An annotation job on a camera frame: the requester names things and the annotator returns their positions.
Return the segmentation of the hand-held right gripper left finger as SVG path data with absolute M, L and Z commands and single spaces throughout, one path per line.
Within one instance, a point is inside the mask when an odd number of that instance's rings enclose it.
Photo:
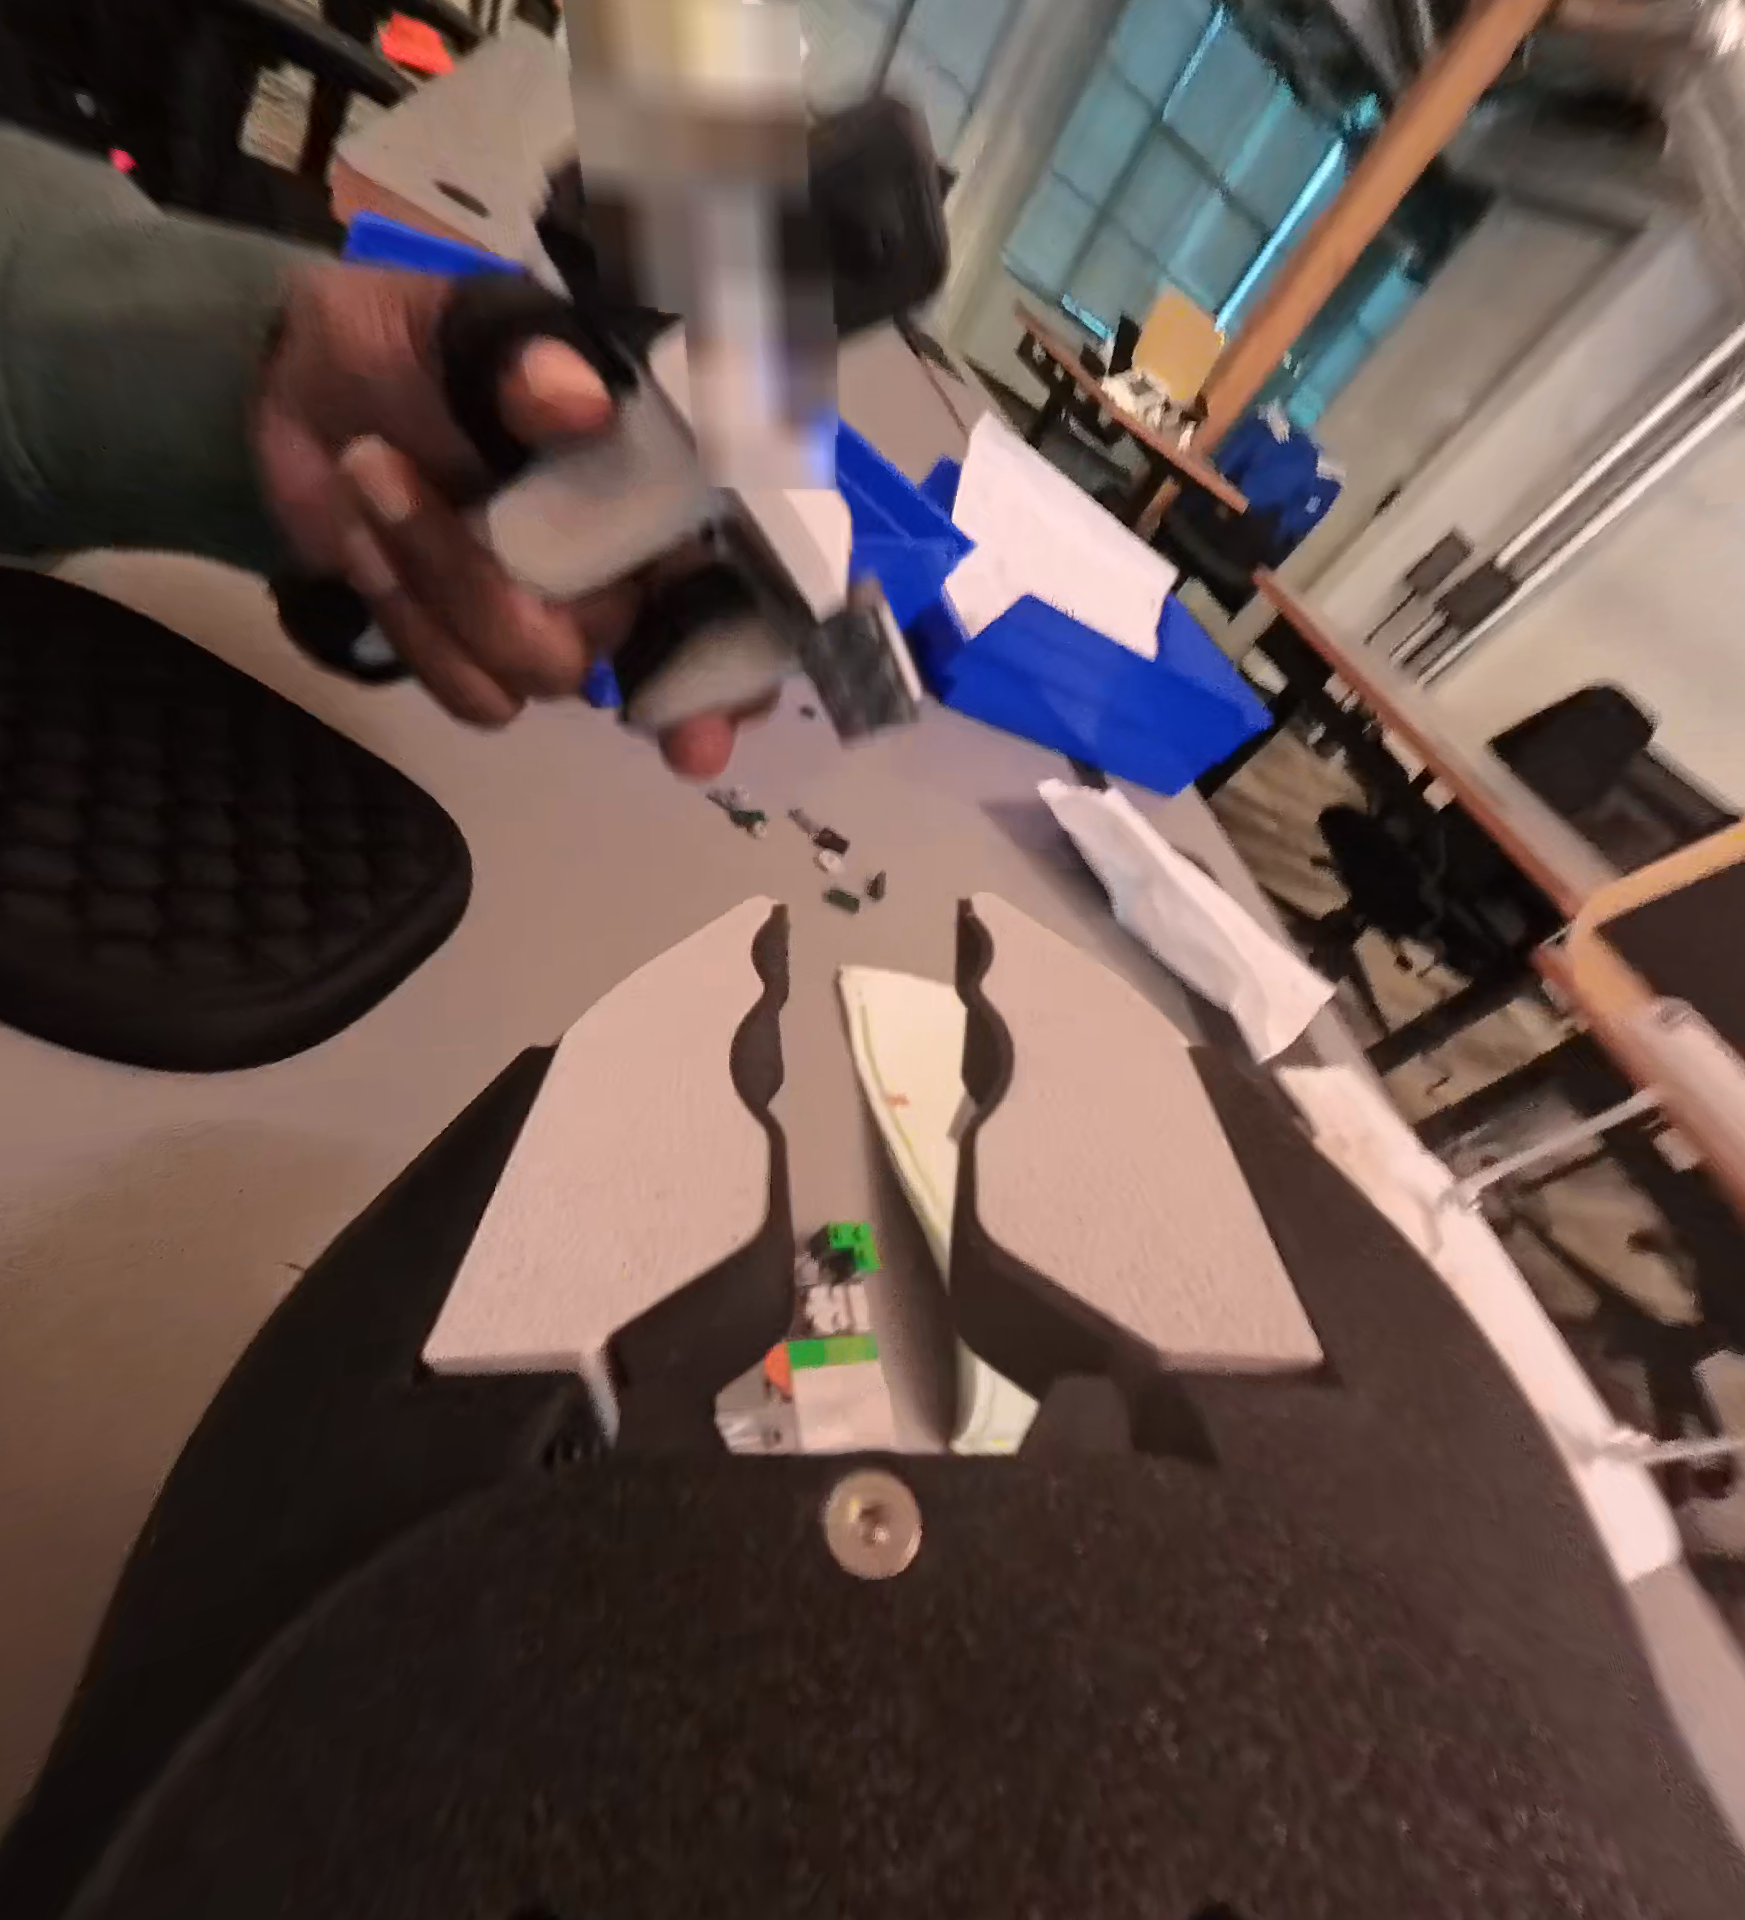
M 692 1443 L 789 1330 L 789 911 L 742 899 L 552 1047 L 421 1349 L 439 1378 L 563 1375 L 605 1437 Z

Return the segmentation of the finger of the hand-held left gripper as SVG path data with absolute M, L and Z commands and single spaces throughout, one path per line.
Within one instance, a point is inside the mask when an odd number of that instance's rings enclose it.
M 867 631 L 875 656 L 868 728 L 877 733 L 908 728 L 918 720 L 924 688 L 879 578 L 867 578 Z
M 868 610 L 847 580 L 837 498 L 815 528 L 790 492 L 723 492 L 725 541 L 758 603 L 775 657 L 805 677 L 840 739 L 868 733 Z

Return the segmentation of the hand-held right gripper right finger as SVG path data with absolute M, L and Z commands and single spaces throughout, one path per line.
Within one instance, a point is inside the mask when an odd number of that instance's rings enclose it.
M 959 905 L 954 1332 L 1032 1403 L 1013 1464 L 1208 1450 L 1208 1387 L 1324 1390 L 1303 1203 L 1324 1161 L 1120 975 L 1001 893 Z

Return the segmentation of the instruction booklet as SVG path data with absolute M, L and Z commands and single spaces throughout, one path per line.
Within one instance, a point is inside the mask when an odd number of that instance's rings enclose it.
M 837 996 L 860 1091 L 921 1227 L 943 1288 L 973 1101 L 965 1088 L 966 1007 L 954 988 L 914 972 L 842 965 Z M 1034 1402 L 970 1348 L 954 1345 L 951 1450 L 1013 1456 Z

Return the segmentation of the grey brick baseplate build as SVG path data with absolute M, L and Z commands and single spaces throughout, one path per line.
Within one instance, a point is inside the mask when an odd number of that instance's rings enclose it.
M 795 1247 L 789 1330 L 714 1408 L 731 1453 L 844 1456 L 895 1446 L 868 1285 L 881 1267 L 865 1219 L 824 1222 Z

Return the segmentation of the person's left forearm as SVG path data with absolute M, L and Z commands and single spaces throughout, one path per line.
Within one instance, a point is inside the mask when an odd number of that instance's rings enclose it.
M 281 570 L 252 411 L 315 264 L 0 125 L 0 556 L 145 550 Z

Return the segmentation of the person's left hand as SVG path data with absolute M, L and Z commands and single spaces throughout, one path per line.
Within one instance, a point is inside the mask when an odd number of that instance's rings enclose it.
M 342 580 L 366 625 L 454 720 L 497 729 L 580 695 L 642 587 L 575 601 L 520 585 L 480 530 L 497 474 L 452 417 L 441 278 L 296 265 L 252 406 L 267 508 L 299 567 Z

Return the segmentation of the white paper sheet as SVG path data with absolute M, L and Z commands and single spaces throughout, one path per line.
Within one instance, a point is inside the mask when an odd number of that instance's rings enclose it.
M 1173 564 L 992 414 L 973 428 L 953 521 L 970 550 L 944 597 L 970 637 L 1034 600 L 1140 659 L 1158 656 Z

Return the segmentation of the blue plastic bin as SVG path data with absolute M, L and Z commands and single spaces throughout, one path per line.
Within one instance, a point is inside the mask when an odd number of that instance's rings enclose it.
M 913 482 L 865 433 L 837 424 L 855 570 L 885 587 L 943 706 L 1164 798 L 1269 732 L 1264 700 L 1168 591 L 1148 654 L 1039 589 L 973 628 L 951 589 L 975 551 L 953 514 L 960 480 L 959 461 L 943 458 Z
M 358 268 L 444 280 L 526 273 L 512 257 L 376 210 L 360 210 L 351 218 L 340 257 Z

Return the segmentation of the white lamp base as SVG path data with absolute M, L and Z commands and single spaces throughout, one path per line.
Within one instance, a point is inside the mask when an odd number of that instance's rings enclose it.
M 1349 1068 L 1282 1068 L 1276 1080 L 1323 1155 L 1402 1231 L 1484 1334 L 1566 1468 L 1612 1570 L 1634 1586 L 1683 1560 L 1672 1512 L 1651 1469 L 1745 1458 L 1745 1434 L 1652 1441 L 1618 1421 L 1481 1211 L 1486 1188 L 1651 1107 L 1675 1120 L 1712 1172 L 1722 1173 L 1732 1154 L 1745 1155 L 1745 1057 L 1706 1020 L 1684 1001 L 1661 998 L 1622 1017 L 1618 1031 L 1647 1043 L 1643 1093 L 1469 1177 L 1450 1175 L 1385 1093 Z

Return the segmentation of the crumpled white paper bag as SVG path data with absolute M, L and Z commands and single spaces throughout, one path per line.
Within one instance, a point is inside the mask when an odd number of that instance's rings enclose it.
M 1043 780 L 1045 808 L 1106 892 L 1115 919 L 1224 1011 L 1261 1063 L 1289 1051 L 1332 985 L 1118 791 Z

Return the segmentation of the black office chair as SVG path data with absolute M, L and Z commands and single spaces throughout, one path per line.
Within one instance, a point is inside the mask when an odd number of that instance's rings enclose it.
M 1344 899 L 1324 914 L 1312 938 L 1319 957 L 1352 954 L 1367 932 L 1392 945 L 1416 943 L 1430 959 L 1466 974 L 1464 941 L 1455 938 L 1446 869 L 1450 825 L 1445 806 L 1368 810 L 1330 804 L 1316 816 L 1324 861 Z
M 1614 871 L 1633 874 L 1743 820 L 1656 749 L 1655 728 L 1625 688 L 1584 683 L 1488 747 Z

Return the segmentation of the window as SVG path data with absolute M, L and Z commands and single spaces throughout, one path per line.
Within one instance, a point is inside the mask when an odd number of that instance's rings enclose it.
M 1164 291 L 1228 339 L 1388 108 L 1390 87 L 1330 3 L 1125 3 L 1005 271 L 1095 355 Z

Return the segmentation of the black mesh chair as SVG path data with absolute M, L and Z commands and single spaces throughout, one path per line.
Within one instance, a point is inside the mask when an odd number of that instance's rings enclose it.
M 330 1041 L 456 932 L 404 772 L 95 589 L 0 564 L 0 1026 L 163 1074 Z

